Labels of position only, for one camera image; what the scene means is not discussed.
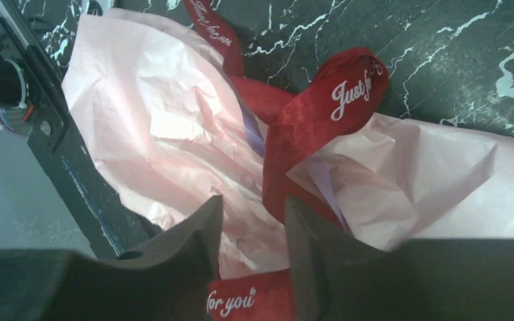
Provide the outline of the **red printed ribbon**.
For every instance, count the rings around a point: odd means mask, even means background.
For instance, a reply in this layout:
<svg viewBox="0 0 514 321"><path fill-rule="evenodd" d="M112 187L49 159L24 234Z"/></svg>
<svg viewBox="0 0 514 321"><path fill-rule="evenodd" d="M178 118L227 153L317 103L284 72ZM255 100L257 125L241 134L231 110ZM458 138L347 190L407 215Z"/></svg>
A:
<svg viewBox="0 0 514 321"><path fill-rule="evenodd" d="M199 34L223 56L224 71L243 103L268 127L262 188L266 210L283 222L285 199L294 195L317 217L348 230L334 201L313 195L288 172L334 138L367 124L387 89L386 68L369 49L348 49L329 58L304 91L291 94L246 77L236 34L207 1L186 1L185 8ZM291 281L286 269L213 282L209 315L214 320L294 320Z"/></svg>

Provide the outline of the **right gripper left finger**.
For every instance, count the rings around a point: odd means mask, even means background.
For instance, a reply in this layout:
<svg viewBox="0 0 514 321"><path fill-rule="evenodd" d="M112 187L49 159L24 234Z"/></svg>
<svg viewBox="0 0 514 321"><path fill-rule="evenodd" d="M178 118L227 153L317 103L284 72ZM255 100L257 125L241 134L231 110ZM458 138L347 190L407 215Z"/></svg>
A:
<svg viewBox="0 0 514 321"><path fill-rule="evenodd" d="M218 274L223 199L115 259L0 250L0 320L205 320Z"/></svg>

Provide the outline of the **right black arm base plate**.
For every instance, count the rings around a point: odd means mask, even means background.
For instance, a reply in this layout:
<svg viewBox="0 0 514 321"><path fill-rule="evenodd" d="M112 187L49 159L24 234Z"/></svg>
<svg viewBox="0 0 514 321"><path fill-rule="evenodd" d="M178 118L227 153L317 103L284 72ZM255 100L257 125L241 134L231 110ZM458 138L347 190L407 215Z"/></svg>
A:
<svg viewBox="0 0 514 321"><path fill-rule="evenodd" d="M111 1L0 1L0 248L114 258L159 229L92 164L61 81L79 18Z"/></svg>

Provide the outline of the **pink paper flower bouquet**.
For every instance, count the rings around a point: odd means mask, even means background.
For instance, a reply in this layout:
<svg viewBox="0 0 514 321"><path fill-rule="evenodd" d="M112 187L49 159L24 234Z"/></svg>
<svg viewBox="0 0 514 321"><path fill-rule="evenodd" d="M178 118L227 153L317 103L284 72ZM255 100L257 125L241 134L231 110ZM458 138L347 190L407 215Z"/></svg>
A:
<svg viewBox="0 0 514 321"><path fill-rule="evenodd" d="M224 197L220 275L288 267L284 227L262 204L260 140L220 54L160 15L81 16L62 82L98 172L122 204L163 229ZM514 237L514 138L376 114L290 176L314 195L329 173L358 240Z"/></svg>

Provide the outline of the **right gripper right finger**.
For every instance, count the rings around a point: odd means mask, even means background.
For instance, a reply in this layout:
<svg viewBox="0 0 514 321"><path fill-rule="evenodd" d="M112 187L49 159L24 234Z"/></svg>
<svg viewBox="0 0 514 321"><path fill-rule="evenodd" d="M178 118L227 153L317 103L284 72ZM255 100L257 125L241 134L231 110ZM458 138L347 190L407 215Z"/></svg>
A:
<svg viewBox="0 0 514 321"><path fill-rule="evenodd" d="M299 320L514 320L514 239L412 239L380 251L296 197L285 225Z"/></svg>

